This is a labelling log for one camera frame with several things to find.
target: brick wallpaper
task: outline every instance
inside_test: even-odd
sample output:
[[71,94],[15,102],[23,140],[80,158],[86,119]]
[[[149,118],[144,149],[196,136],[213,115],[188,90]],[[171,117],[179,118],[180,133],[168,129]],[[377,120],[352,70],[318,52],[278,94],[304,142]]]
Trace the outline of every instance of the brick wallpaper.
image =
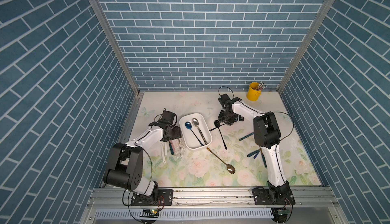
[[88,0],[0,0],[0,223],[74,223],[133,92]]
[[275,90],[323,1],[100,0],[141,90]]
[[336,0],[282,93],[350,223],[389,223],[390,0]]

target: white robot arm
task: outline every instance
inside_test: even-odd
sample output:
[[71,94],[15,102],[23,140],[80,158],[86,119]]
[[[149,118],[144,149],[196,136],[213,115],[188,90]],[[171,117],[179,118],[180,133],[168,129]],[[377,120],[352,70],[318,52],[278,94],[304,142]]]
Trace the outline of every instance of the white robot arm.
[[[253,107],[245,104],[244,102],[237,101],[232,105],[233,112],[247,118],[251,121],[256,117],[264,116],[265,113],[254,109]],[[277,144],[271,146],[270,149],[267,147],[260,147],[266,158],[268,166],[268,181],[274,186],[282,186],[284,179],[286,179],[280,162],[279,148]]]
[[144,133],[127,143],[116,143],[109,152],[103,181],[139,193],[148,202],[156,201],[158,184],[142,176],[143,152],[158,141],[181,137],[180,128],[173,123],[175,118],[177,122],[176,114],[164,110],[160,119],[150,123]]
[[218,101],[223,109],[218,116],[219,121],[232,125],[238,115],[248,120],[253,119],[255,143],[261,148],[268,166],[269,197],[273,203],[283,202],[285,198],[291,198],[293,202],[289,182],[281,166],[278,149],[281,134],[275,115],[256,110],[243,103],[240,98],[230,99],[227,94],[221,95]]

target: yellow pencil holder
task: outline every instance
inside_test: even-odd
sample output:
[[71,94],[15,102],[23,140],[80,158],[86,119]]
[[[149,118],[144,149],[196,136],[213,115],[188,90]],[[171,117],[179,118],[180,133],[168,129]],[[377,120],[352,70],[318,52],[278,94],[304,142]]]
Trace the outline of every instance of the yellow pencil holder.
[[255,90],[255,88],[257,88],[258,85],[259,83],[256,82],[253,82],[249,85],[249,90],[248,93],[246,94],[248,100],[256,101],[259,99],[259,96],[261,95],[261,90],[260,91]]

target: dark blue spoon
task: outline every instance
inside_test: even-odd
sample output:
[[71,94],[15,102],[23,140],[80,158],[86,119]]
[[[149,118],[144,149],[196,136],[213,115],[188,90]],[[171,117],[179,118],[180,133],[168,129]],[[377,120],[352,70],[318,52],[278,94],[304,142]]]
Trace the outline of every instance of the dark blue spoon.
[[191,123],[190,123],[189,121],[187,121],[185,125],[186,125],[186,128],[187,128],[187,129],[190,129],[190,130],[191,130],[191,132],[194,134],[194,136],[196,137],[196,139],[199,141],[200,145],[204,146],[204,145],[202,144],[202,142],[198,139],[198,137],[196,136],[196,134],[194,133],[194,131],[192,130],[192,125],[191,125]]

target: table surface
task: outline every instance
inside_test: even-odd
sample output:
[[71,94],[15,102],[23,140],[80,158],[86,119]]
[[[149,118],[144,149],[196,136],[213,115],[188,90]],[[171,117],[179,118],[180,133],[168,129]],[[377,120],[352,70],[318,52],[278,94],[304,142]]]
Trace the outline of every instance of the table surface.
[[[264,112],[287,112],[277,92],[263,92],[257,101],[249,101],[246,92],[234,92],[248,105]],[[145,92],[130,139],[142,134],[148,124],[165,108],[177,114],[178,120],[184,115],[200,113],[203,115],[209,129],[214,128],[221,105],[218,102],[218,92]],[[275,113],[282,137],[290,133],[293,124],[289,116]],[[227,145],[224,148],[219,131],[213,130],[212,143],[209,148],[223,161],[236,168],[235,174],[230,174],[226,166],[213,156],[207,149],[191,151],[184,147],[183,156],[171,155],[168,150],[166,163],[162,162],[159,143],[155,143],[148,153],[153,163],[152,180],[160,187],[212,187],[212,186],[265,186],[268,172],[264,167],[261,155],[256,159],[246,155],[259,149],[253,136],[239,141],[243,136],[253,132],[253,121],[244,119],[233,125],[220,127]],[[320,185],[317,174],[310,162],[296,130],[280,142],[281,165],[290,185]],[[143,176],[150,177],[150,162],[144,154]]]

